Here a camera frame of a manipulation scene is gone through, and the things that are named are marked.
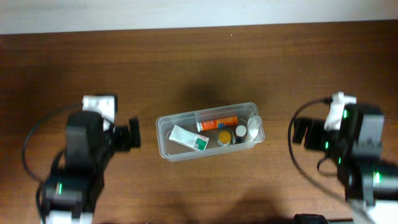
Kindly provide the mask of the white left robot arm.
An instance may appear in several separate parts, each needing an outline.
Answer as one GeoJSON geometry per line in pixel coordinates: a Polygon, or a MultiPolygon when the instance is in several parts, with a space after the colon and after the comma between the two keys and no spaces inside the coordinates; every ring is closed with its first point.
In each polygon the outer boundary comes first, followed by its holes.
{"type": "Polygon", "coordinates": [[[139,120],[103,129],[99,116],[68,118],[66,148],[54,158],[47,180],[37,192],[42,223],[91,223],[104,188],[104,173],[117,152],[141,146],[139,120]]]}

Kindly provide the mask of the white green medicine box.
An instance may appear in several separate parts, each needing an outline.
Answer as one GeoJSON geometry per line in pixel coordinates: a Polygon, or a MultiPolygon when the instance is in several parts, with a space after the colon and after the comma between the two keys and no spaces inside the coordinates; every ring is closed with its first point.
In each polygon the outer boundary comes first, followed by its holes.
{"type": "Polygon", "coordinates": [[[210,140],[208,137],[187,131],[177,125],[174,126],[169,139],[194,151],[204,151],[210,140]]]}

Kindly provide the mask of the gold lid balm jar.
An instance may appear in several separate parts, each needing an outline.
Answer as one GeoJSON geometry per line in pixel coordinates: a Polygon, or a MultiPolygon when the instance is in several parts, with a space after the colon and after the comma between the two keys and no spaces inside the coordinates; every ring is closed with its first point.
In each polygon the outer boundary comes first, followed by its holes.
{"type": "Polygon", "coordinates": [[[231,142],[231,134],[229,131],[222,131],[218,135],[218,144],[221,147],[229,146],[231,142]]]}

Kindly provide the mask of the black white-capped bottle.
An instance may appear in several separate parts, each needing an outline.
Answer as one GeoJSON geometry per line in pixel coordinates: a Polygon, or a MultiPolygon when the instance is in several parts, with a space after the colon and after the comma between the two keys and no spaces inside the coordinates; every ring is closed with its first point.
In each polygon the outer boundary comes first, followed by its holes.
{"type": "Polygon", "coordinates": [[[244,125],[239,125],[234,130],[234,141],[233,144],[241,144],[244,142],[244,138],[246,136],[247,129],[244,125]]]}

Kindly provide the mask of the orange white-capped tube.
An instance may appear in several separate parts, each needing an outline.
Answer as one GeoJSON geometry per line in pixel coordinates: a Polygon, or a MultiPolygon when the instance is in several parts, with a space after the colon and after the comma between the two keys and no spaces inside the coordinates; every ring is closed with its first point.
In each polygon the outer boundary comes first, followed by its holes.
{"type": "Polygon", "coordinates": [[[227,128],[231,126],[236,126],[239,123],[237,116],[232,116],[228,118],[214,119],[209,121],[197,122],[197,131],[209,131],[213,129],[227,128]]]}

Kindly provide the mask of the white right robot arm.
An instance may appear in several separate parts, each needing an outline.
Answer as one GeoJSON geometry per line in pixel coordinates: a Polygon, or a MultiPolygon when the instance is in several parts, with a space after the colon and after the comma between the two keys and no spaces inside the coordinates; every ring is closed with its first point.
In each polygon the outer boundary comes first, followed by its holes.
{"type": "Polygon", "coordinates": [[[397,200],[397,166],[381,160],[382,115],[354,114],[342,119],[337,131],[325,131],[324,121],[293,117],[288,144],[321,151],[337,166],[345,187],[344,202],[361,200],[367,207],[378,200],[397,200]]]}

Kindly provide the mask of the white squeeze tube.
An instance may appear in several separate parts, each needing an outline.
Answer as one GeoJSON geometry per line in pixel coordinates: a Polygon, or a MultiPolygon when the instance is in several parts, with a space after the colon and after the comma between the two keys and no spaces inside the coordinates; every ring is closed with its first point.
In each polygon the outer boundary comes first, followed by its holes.
{"type": "Polygon", "coordinates": [[[260,125],[262,124],[262,119],[260,116],[253,116],[248,119],[247,124],[247,134],[245,142],[253,142],[259,133],[260,125]]]}

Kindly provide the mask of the clear plastic container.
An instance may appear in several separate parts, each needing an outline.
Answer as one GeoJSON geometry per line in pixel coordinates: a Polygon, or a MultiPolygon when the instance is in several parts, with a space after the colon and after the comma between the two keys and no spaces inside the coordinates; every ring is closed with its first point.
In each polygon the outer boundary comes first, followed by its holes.
{"type": "Polygon", "coordinates": [[[218,144],[218,136],[222,132],[222,129],[199,132],[196,123],[237,116],[239,124],[244,125],[247,124],[249,119],[258,114],[257,106],[249,102],[159,117],[156,121],[159,153],[164,159],[176,162],[251,149],[265,139],[265,132],[262,126],[259,126],[258,134],[251,142],[220,146],[218,144]],[[169,137],[174,126],[179,126],[184,130],[207,137],[209,139],[208,144],[197,151],[183,144],[171,141],[169,137]]]}

